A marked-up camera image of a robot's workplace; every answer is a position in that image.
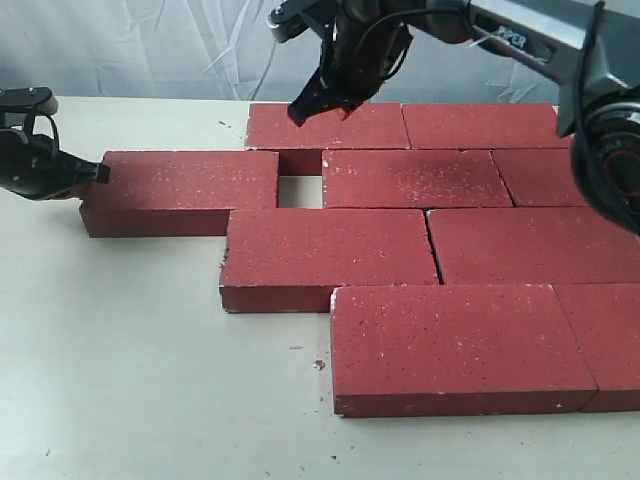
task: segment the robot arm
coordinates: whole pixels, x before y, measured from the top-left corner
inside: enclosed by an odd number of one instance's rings
[[[0,187],[28,200],[54,200],[78,196],[92,182],[108,182],[108,166],[60,150],[52,118],[57,110],[48,88],[0,90]],[[37,117],[49,119],[53,138],[34,134]]]
[[[320,65],[289,116],[348,115],[401,68],[409,27],[473,41],[559,87],[556,133],[574,134],[574,180],[605,218],[640,234],[640,19],[574,0],[287,0],[267,17],[283,43],[311,28]]]

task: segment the table surface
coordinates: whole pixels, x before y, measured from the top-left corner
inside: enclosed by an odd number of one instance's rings
[[[62,148],[98,161],[239,150],[247,114],[244,102],[60,98],[55,118]],[[282,188],[287,206],[321,206],[318,178]],[[0,191],[0,203],[3,480],[640,476],[635,413],[338,418],[328,316],[225,314],[224,238],[92,240],[76,200]]]

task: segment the white backdrop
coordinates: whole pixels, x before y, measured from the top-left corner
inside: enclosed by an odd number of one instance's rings
[[[581,0],[594,3],[595,0]],[[264,17],[277,0],[0,0],[0,87],[57,95],[293,99],[317,67],[308,31],[276,45]],[[609,0],[640,16],[640,1]],[[557,89],[479,48],[416,32],[401,72],[375,100],[549,101]]]

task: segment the red brick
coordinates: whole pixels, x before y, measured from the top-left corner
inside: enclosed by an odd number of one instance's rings
[[[328,151],[325,208],[510,207],[488,151]]]
[[[91,237],[224,236],[229,212],[275,208],[273,152],[108,152],[80,206]]]
[[[586,412],[640,410],[640,285],[558,285],[598,384]]]
[[[341,288],[335,413],[566,413],[596,385],[549,285]]]
[[[640,244],[585,207],[434,210],[447,284],[640,282]]]
[[[236,211],[227,242],[228,312],[328,312],[338,286],[438,282],[419,210]]]
[[[409,148],[397,103],[369,103],[342,121],[336,112],[311,117],[297,127],[286,104],[254,103],[250,107],[246,146],[280,152],[282,175],[321,175],[326,149]]]
[[[556,113],[541,103],[403,105],[412,148],[562,148]]]
[[[516,206],[589,206],[573,180],[569,149],[496,150],[493,159]]]

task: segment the brick pattern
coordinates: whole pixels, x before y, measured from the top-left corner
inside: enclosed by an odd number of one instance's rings
[[[109,152],[80,213],[227,235],[227,312],[330,312],[339,415],[640,411],[640,243],[580,196],[555,121],[369,104],[298,129],[256,104],[245,152]],[[324,208],[278,208],[279,175],[322,175]]]

